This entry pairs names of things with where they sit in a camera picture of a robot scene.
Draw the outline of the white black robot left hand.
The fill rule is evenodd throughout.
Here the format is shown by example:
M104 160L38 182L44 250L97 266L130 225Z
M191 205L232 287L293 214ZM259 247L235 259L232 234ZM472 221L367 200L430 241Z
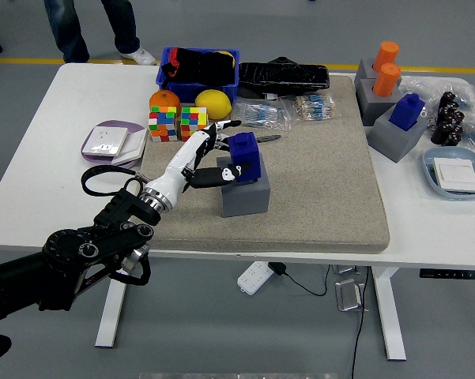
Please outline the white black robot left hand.
M195 189L225 186L250 168L249 163L226 167L200 168L202 158L214 149L228 151L228 136L218 132L241 124L240 120L216 122L196 131L175 154L159 178L148 182L140 198L159 212L168 212L188 187Z

